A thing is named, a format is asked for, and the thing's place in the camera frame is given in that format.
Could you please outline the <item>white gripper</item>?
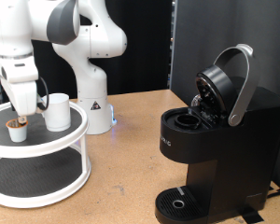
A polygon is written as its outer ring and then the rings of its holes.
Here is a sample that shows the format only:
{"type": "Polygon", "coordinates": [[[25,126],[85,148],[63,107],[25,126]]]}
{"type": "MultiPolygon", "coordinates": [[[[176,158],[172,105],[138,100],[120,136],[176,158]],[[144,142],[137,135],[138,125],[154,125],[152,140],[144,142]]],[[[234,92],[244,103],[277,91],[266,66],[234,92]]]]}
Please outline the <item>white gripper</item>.
{"type": "Polygon", "coordinates": [[[0,79],[9,101],[19,115],[18,123],[24,125],[27,122],[25,116],[36,112],[35,82],[38,80],[38,71],[34,57],[0,58],[0,79]]]}

